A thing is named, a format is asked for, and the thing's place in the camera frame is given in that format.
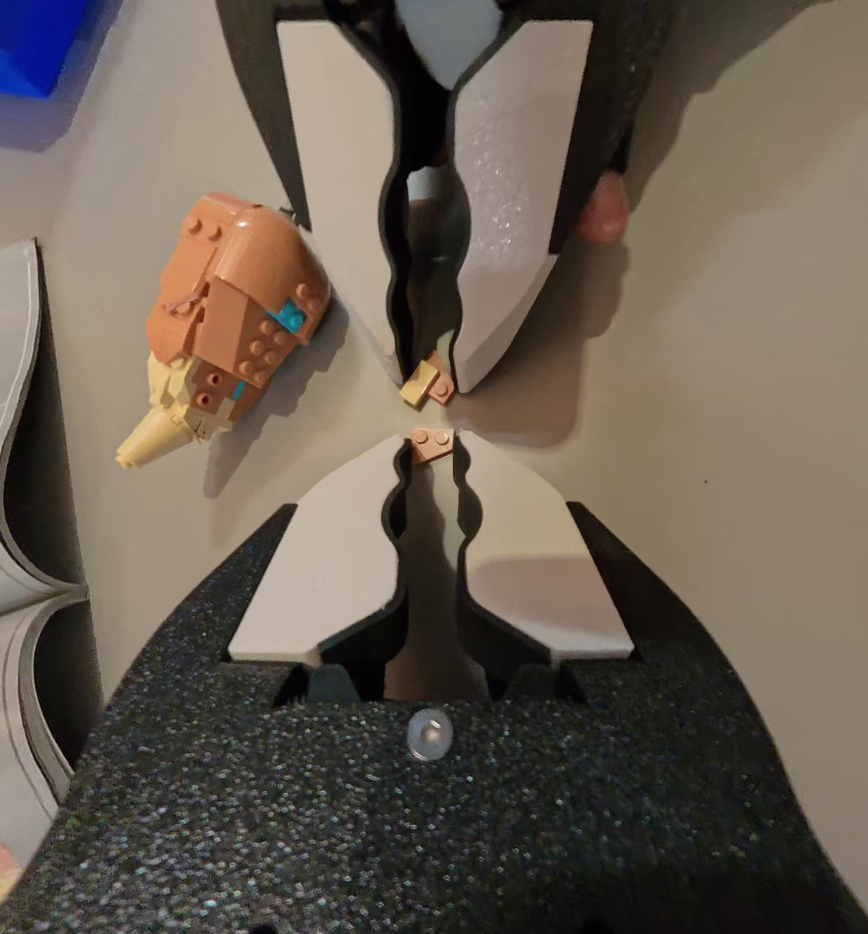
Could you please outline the blue box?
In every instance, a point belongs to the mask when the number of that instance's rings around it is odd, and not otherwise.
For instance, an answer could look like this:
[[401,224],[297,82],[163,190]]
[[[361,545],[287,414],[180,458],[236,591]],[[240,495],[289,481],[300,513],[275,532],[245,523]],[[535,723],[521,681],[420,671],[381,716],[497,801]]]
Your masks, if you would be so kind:
[[0,1],[0,95],[49,97],[114,19],[116,1]]

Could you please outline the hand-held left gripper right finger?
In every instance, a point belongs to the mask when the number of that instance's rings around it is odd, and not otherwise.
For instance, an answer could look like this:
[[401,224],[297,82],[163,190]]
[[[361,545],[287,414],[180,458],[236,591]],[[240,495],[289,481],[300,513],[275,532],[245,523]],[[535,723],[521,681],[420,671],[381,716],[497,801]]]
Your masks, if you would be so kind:
[[475,434],[454,443],[457,623],[476,661],[623,660],[635,646],[564,497]]

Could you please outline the brown and tan brick model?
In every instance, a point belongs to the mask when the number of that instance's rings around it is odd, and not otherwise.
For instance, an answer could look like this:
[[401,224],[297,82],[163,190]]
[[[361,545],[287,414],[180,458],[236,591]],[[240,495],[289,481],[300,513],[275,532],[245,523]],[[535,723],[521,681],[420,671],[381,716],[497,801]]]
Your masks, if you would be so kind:
[[208,193],[187,213],[146,321],[149,411],[115,454],[139,468],[231,431],[310,344],[332,287],[280,211]]

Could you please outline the open instruction booklet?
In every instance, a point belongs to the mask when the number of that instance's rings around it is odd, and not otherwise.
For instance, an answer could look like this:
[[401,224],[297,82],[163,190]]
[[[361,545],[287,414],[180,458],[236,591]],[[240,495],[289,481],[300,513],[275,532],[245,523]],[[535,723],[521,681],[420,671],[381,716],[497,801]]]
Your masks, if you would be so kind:
[[0,250],[0,905],[101,710],[42,249]]

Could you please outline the small brown toy brick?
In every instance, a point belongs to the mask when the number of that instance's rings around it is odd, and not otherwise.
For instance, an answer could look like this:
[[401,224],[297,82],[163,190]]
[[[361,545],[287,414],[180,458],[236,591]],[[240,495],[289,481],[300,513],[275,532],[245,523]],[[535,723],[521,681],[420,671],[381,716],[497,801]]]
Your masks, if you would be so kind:
[[426,464],[451,455],[453,429],[416,428],[410,433],[412,465]]

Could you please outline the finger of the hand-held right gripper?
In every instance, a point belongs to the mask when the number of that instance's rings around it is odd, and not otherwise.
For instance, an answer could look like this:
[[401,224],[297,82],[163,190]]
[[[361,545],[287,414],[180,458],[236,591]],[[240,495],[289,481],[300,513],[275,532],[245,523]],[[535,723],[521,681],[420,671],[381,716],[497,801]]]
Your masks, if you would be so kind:
[[370,51],[331,20],[282,20],[277,44],[314,245],[337,296],[400,384],[399,275],[384,230],[400,163],[395,93]]
[[453,165],[470,227],[451,344],[461,393],[509,349],[559,255],[550,240],[592,31],[588,19],[529,19],[455,92]]

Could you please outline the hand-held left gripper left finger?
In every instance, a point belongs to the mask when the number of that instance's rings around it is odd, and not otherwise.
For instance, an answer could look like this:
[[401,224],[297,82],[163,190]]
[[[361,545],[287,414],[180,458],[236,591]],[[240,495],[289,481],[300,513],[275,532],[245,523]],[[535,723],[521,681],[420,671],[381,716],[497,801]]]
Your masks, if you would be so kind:
[[404,645],[399,537],[411,472],[393,435],[326,475],[297,503],[241,618],[230,660],[386,663]]

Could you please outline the tan and brown brick piece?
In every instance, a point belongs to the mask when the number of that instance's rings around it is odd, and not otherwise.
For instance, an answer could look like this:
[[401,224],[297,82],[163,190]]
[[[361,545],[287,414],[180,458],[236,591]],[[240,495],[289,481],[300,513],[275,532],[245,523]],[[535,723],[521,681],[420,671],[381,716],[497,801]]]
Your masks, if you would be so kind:
[[427,399],[446,406],[454,393],[455,384],[450,367],[437,351],[433,351],[418,363],[398,394],[403,402],[419,409]]

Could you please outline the person's right hand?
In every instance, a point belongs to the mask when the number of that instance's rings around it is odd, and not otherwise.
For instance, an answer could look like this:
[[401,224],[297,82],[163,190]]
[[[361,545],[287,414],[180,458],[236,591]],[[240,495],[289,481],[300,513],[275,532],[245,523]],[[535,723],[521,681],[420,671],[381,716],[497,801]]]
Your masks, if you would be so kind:
[[591,245],[614,245],[623,239],[629,215],[624,177],[617,171],[607,171],[600,177],[584,206],[575,233]]

